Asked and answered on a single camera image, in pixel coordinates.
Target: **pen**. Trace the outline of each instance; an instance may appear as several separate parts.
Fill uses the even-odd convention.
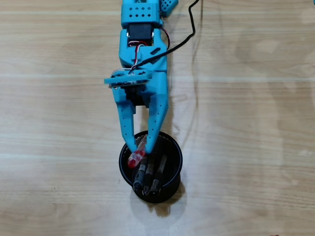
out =
[[[140,191],[141,190],[147,165],[148,165],[148,158],[145,156],[142,158],[142,160],[140,162],[139,170],[137,172],[136,177],[134,178],[134,182],[133,182],[133,190],[134,191]]]
[[[146,174],[144,176],[144,182],[143,182],[143,190],[142,194],[144,196],[147,196],[151,187],[152,179],[153,179],[153,172],[154,172],[154,160],[155,157],[152,155],[149,158],[149,164],[146,170]]]
[[[161,190],[161,187],[162,187],[162,178],[163,178],[163,171],[164,171],[164,167],[165,167],[165,163],[166,163],[166,160],[167,160],[167,156],[164,155],[161,159],[161,162],[159,164],[159,167],[158,167],[158,170],[157,170],[157,173],[154,177],[154,180],[152,182],[152,186],[151,186],[151,189],[150,189],[150,192],[149,194],[151,196],[156,196],[159,194],[160,190]]]

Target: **mesh pen cup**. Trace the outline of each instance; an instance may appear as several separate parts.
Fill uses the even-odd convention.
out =
[[[135,135],[136,144],[139,145],[142,138],[148,134],[148,131],[143,131]],[[162,156],[167,156],[167,161],[163,171],[162,188],[158,195],[151,194],[144,196],[142,192],[135,191],[134,193],[142,200],[149,203],[162,203],[171,198],[179,188],[181,183],[181,170],[183,165],[182,151],[177,142],[169,135],[160,132],[152,151],[155,156],[155,163],[159,163]],[[119,169],[125,181],[132,187],[135,171],[127,165],[127,160],[131,155],[131,151],[125,144],[119,157]]]

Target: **wooden table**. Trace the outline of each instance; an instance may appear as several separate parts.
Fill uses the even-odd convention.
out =
[[[182,0],[165,21],[190,32]],[[173,199],[123,180],[120,0],[0,0],[1,236],[314,236],[315,8],[204,0],[169,56],[162,131],[182,148]],[[148,112],[135,115],[135,132]]]

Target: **robotic arm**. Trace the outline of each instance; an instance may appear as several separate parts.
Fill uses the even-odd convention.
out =
[[[131,150],[137,149],[133,115],[136,106],[149,108],[146,153],[151,153],[168,110],[167,57],[142,61],[165,53],[161,39],[163,21],[178,0],[123,0],[119,58],[123,66],[105,79],[117,104],[122,136]]]

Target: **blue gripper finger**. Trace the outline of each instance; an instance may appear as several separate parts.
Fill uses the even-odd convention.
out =
[[[150,94],[146,153],[151,153],[168,110],[166,73],[154,73],[152,79],[146,84],[146,88],[145,93]]]
[[[126,93],[123,88],[113,88],[112,90],[118,109],[122,136],[130,151],[135,152],[137,146],[133,132],[133,115],[136,113],[136,108],[132,102],[126,98]]]

